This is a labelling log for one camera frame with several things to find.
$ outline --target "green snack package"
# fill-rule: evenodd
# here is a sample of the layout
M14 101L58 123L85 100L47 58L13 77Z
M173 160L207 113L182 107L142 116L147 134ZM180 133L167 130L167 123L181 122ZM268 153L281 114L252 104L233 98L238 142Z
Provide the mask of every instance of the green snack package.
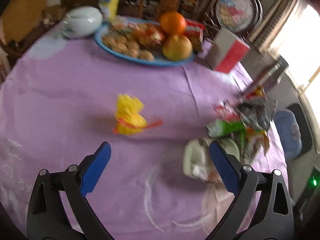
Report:
M220 120L220 119L216 119L212 122L210 122L207 125L208 128L208 135L211 138L219 138L219 137L223 137L226 135L229 135L230 133L233 132L238 132L241 130L245 131L245 126L244 123L241 121L237 121L237 122L226 122L224 120Z

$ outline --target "walnut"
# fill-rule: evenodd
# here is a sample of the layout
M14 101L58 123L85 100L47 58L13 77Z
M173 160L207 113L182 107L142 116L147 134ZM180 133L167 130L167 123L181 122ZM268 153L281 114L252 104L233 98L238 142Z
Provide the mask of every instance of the walnut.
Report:
M136 50L139 50L139 48L140 48L138 43L135 41L128 41L127 47L128 47L128 49L136 49Z
M106 45L108 48L114 46L116 44L116 41L114 38L110 36L103 36L102 37L102 43Z
M140 59L144 59L144 60L149 60L149 61L154 61L155 60L155 58L153 57L152 53L150 51L147 51L147 50L140 51L139 58Z
M112 46L111 49L119 53L125 53L128 51L128 48L124 44L119 42L116 42L116 44Z
M117 38L116 38L116 41L119 42L119 43L122 43L124 45L127 45L127 38L124 37L123 35L119 35Z
M129 57L137 58L139 56L139 51L137 49L129 48L124 54Z

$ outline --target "window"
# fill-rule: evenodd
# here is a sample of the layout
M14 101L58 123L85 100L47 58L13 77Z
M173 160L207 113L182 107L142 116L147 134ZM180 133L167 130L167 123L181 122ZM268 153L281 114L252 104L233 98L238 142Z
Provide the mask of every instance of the window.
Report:
M300 12L291 13L269 51L276 50L288 62L288 76L315 122L314 134L320 135L320 16L310 5L294 10ZM316 145L319 152L320 142Z

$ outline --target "curtain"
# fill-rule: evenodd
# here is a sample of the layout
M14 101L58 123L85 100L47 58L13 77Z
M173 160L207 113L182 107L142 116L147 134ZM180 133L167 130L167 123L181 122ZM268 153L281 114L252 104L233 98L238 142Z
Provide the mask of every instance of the curtain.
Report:
M262 23L249 36L249 41L260 52L269 48L281 31L298 0L276 0Z
M289 64L287 75L299 95L320 153L320 15L310 0L297 0L280 31L265 48Z

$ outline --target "fruit plate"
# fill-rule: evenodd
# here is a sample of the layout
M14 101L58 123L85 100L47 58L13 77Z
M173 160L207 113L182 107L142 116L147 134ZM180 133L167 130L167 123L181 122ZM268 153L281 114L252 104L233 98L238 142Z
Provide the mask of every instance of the fruit plate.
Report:
M137 18L129 18L128 17L128 21L129 22L135 22L135 23L152 23L154 25L159 25L159 23L157 22L152 22L152 21L146 21L146 20L142 20L142 19L137 19ZM139 58L133 58L133 57L129 57L127 55L115 52L112 49L109 49L107 46L105 46L102 43L102 36L106 35L109 33L109 25L108 24L104 24L94 35L94 39L96 41L96 43L102 48L104 49L106 52L109 52L113 55L115 55L116 57L119 58L123 58L132 62L136 62L136 63L140 63L140 64L144 64L144 65L155 65L155 66L160 66L160 67L174 67L177 65L181 65L181 64L186 64L189 63L193 60L194 58L194 54L192 53L192 55L184 60L180 60L180 61L171 61L168 60L167 58L164 57L164 55L159 52L159 51L151 51L155 60L154 61L149 61L149 60L144 60L144 59L139 59Z

